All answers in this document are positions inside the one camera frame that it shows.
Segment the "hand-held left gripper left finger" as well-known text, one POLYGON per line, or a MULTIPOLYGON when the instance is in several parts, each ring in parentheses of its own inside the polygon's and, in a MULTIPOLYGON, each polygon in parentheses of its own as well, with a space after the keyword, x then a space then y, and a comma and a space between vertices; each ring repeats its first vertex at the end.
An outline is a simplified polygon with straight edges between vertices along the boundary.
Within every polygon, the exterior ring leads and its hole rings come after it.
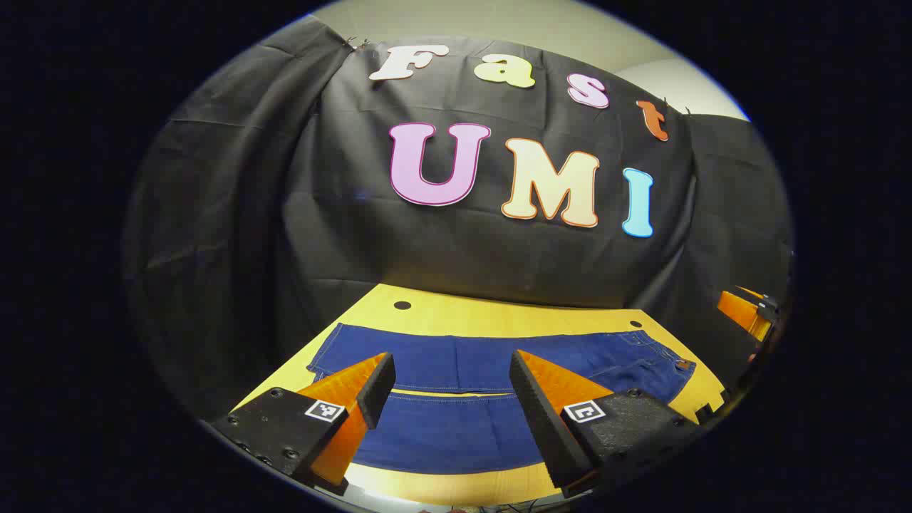
POLYGON ((300 390, 265 390, 212 427, 291 480, 344 494, 346 471, 395 382, 392 355, 379 353, 300 390))

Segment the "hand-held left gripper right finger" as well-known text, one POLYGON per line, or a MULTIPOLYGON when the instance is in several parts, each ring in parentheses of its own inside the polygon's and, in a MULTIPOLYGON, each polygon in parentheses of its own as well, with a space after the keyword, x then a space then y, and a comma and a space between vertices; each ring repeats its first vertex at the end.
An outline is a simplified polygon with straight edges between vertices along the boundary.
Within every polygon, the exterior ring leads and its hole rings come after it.
POLYGON ((616 492, 675 457, 706 430, 641 388, 613 392, 526 351, 510 380, 551 483, 567 498, 616 492))

